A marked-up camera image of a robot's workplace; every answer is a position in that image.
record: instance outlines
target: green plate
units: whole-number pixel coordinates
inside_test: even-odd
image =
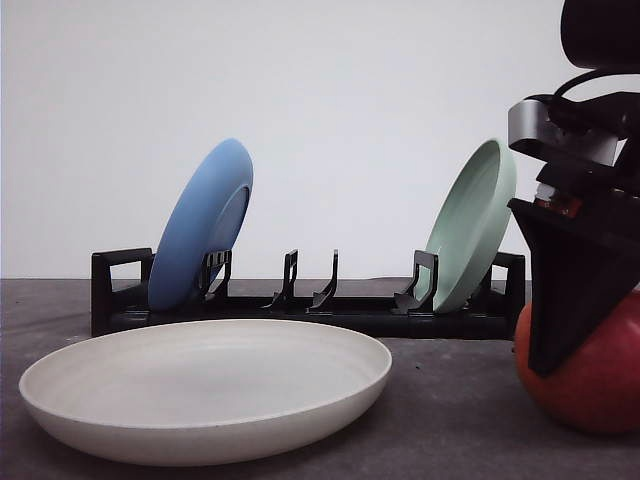
[[[509,148],[492,139],[476,150],[458,175],[438,214],[426,250],[438,255],[434,311],[459,310],[487,273],[509,223],[507,202],[516,191],[516,166]],[[420,272],[414,295],[429,290]]]

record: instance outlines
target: red apple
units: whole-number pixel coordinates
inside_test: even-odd
[[[579,430],[622,433],[640,428],[640,293],[632,292],[548,377],[528,367],[531,304],[515,334],[520,380],[553,418]]]

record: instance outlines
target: white backdrop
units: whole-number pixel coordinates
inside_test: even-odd
[[[561,7],[6,0],[2,276],[84,278],[93,251],[155,249],[230,136],[255,171],[235,277],[278,277],[292,248],[300,277],[326,277],[333,248],[342,277],[409,275],[468,156],[506,139],[514,103],[578,72]],[[530,198],[542,163],[516,160]],[[527,252],[513,221],[502,249]]]

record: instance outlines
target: gray countertop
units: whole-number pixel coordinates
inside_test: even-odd
[[[400,279],[371,282],[385,295],[400,286]],[[89,338],[89,281],[3,280],[1,287],[2,479],[640,478],[640,434],[587,436],[547,419],[520,386],[504,341],[383,339],[394,366],[376,404],[325,440],[275,457],[181,469],[91,457],[41,430],[17,389],[31,363]]]

